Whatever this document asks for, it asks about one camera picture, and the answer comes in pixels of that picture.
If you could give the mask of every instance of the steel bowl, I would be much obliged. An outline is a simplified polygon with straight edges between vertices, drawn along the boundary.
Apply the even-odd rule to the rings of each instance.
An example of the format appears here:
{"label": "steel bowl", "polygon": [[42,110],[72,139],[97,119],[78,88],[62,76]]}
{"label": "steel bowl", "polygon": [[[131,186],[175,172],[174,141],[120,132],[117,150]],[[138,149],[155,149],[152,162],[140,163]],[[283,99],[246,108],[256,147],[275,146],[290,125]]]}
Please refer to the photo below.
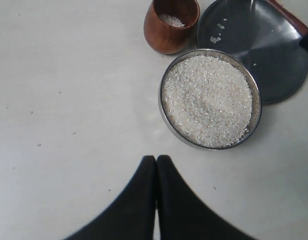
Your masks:
{"label": "steel bowl", "polygon": [[[199,144],[191,141],[190,139],[187,139],[180,132],[178,132],[177,129],[173,126],[173,124],[171,123],[171,121],[169,120],[169,118],[166,114],[164,104],[163,104],[163,97],[164,97],[163,96],[163,88],[164,88],[164,82],[165,82],[166,75],[174,65],[176,65],[179,62],[184,61],[185,59],[188,59],[188,58],[191,58],[191,57],[194,57],[194,56],[214,57],[214,58],[218,58],[222,61],[225,61],[225,62],[231,64],[237,70],[239,70],[245,76],[245,79],[248,83],[248,86],[249,86],[249,89],[250,89],[251,95],[252,95],[251,119],[249,121],[248,126],[246,127],[247,130],[245,131],[243,136],[238,141],[234,142],[232,145],[224,146],[224,147],[207,147],[207,146],[199,145]],[[262,103],[261,103],[260,92],[259,92],[258,86],[257,86],[254,78],[250,74],[250,72],[245,68],[245,66],[242,63],[240,63],[239,61],[234,59],[232,56],[230,56],[230,55],[228,55],[224,52],[213,50],[213,49],[196,49],[196,50],[187,52],[187,53],[177,57],[174,61],[172,61],[172,63],[166,69],[166,71],[163,75],[163,78],[161,80],[160,86],[159,86],[158,105],[159,105],[159,111],[162,115],[162,118],[163,118],[164,122],[166,123],[166,125],[168,126],[168,128],[171,130],[171,132],[178,139],[183,141],[184,143],[186,143],[189,146],[192,146],[194,148],[201,149],[201,150],[224,150],[224,149],[230,149],[230,148],[233,148],[233,147],[236,147],[236,146],[242,144],[254,133],[255,129],[259,125],[259,122],[260,122],[260,119],[261,119],[261,114],[262,114]]]}

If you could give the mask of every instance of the white surface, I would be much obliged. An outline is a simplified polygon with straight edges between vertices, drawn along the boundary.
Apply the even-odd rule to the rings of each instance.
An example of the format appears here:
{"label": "white surface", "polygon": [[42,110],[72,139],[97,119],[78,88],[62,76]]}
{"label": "white surface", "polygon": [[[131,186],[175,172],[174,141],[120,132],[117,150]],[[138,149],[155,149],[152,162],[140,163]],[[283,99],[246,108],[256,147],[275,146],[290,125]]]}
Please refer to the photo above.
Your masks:
{"label": "white surface", "polygon": [[[199,1],[202,12],[210,2]],[[308,24],[308,0],[281,2]],[[107,207],[147,154],[172,156],[206,204],[245,232],[308,240],[308,78],[264,108],[241,146],[191,148],[158,110],[175,56],[146,44],[149,4],[0,1],[0,240],[65,238]]]}

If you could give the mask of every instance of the rice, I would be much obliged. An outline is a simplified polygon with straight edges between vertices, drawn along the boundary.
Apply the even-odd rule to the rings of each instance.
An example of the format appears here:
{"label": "rice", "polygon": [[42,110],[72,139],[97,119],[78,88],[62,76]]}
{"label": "rice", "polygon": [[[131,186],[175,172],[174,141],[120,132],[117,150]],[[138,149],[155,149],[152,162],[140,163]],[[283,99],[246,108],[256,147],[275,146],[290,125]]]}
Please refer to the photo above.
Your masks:
{"label": "rice", "polygon": [[174,128],[208,148],[240,140],[252,116],[252,95],[244,75],[211,56],[193,56],[172,67],[163,82],[162,100]]}
{"label": "rice", "polygon": [[181,20],[179,20],[179,19],[178,19],[177,17],[175,17],[175,16],[170,16],[170,15],[167,15],[167,14],[161,14],[161,15],[159,15],[159,19],[160,19],[162,22],[164,22],[164,23],[166,23],[166,24],[168,24],[168,25],[170,25],[170,26],[172,26],[172,27],[182,28],[182,27],[185,26],[185,24],[183,24],[183,23],[181,22]]}

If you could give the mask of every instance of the handle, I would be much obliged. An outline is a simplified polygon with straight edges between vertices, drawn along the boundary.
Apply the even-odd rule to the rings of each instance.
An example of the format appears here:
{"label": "handle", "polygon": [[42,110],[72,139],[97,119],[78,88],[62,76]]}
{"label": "handle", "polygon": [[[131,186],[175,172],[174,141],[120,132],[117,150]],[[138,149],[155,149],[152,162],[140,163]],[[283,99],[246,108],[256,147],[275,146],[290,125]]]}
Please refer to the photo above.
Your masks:
{"label": "handle", "polygon": [[276,10],[278,10],[300,33],[302,36],[308,34],[308,27],[292,13],[287,11],[276,0],[267,0]]}

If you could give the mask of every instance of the bowl rim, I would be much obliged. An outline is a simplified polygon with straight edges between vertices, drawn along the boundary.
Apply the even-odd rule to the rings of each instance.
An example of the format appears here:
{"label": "bowl rim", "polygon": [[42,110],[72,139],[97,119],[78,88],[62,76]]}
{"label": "bowl rim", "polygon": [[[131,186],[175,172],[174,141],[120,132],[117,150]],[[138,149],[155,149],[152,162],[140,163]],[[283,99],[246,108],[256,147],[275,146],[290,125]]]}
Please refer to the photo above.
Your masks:
{"label": "bowl rim", "polygon": [[151,6],[153,8],[153,12],[155,13],[158,21],[161,22],[165,26],[168,26],[168,27],[175,29],[175,30],[186,30],[186,29],[190,29],[191,27],[193,27],[195,24],[197,24],[199,22],[199,18],[200,18],[200,15],[201,15],[201,8],[200,8],[200,5],[199,5],[197,0],[193,0],[195,2],[196,9],[197,9],[197,15],[196,15],[195,20],[190,25],[183,26],[183,27],[171,26],[171,25],[168,25],[167,23],[163,22],[160,19],[158,13],[156,12],[156,9],[155,9],[155,6],[154,6],[155,1],[157,1],[157,0],[152,0],[152,3],[151,3]]}
{"label": "bowl rim", "polygon": [[[250,78],[252,79],[252,82],[253,84],[255,85],[256,87],[256,90],[257,90],[257,99],[259,101],[259,109],[258,109],[258,116],[257,116],[257,120],[256,120],[256,124],[254,126],[254,128],[243,138],[243,139],[240,139],[239,141],[229,145],[229,146],[224,146],[224,147],[208,147],[208,146],[202,146],[202,145],[199,145],[189,139],[187,139],[185,136],[183,136],[181,133],[179,133],[179,131],[173,126],[173,124],[170,122],[169,118],[167,117],[167,114],[165,112],[165,109],[164,109],[164,105],[163,105],[163,85],[164,85],[164,80],[166,78],[166,75],[168,74],[168,72],[171,70],[171,68],[176,64],[176,62],[190,54],[190,53],[194,53],[194,52],[199,52],[199,51],[204,51],[204,52],[217,52],[221,55],[225,55],[229,58],[231,58],[232,60],[234,60],[237,64],[239,64],[241,67],[243,67],[243,69],[247,72],[247,74],[250,76]],[[261,100],[261,95],[260,95],[260,91],[259,91],[259,88],[258,88],[258,85],[255,81],[255,79],[253,78],[253,76],[251,75],[251,73],[249,72],[249,70],[238,60],[236,60],[234,57],[232,57],[231,55],[227,54],[227,53],[224,53],[222,51],[219,51],[219,50],[215,50],[215,49],[210,49],[210,48],[197,48],[197,49],[194,49],[194,50],[190,50],[190,51],[187,51],[183,54],[181,54],[180,56],[176,57],[167,67],[167,69],[165,70],[164,74],[163,74],[163,77],[160,81],[160,84],[159,84],[159,89],[158,89],[158,107],[159,107],[159,111],[160,111],[160,114],[165,122],[165,124],[167,125],[167,127],[169,128],[169,130],[179,139],[181,140],[183,143],[186,143],[187,145],[191,146],[191,147],[194,147],[196,149],[200,149],[200,150],[205,150],[205,151],[218,151],[218,150],[226,150],[226,149],[231,149],[231,148],[234,148],[238,145],[241,145],[242,143],[244,143],[247,139],[249,139],[251,137],[251,135],[255,132],[255,130],[258,128],[258,125],[260,123],[260,120],[261,120],[261,115],[262,115],[262,100]]]}

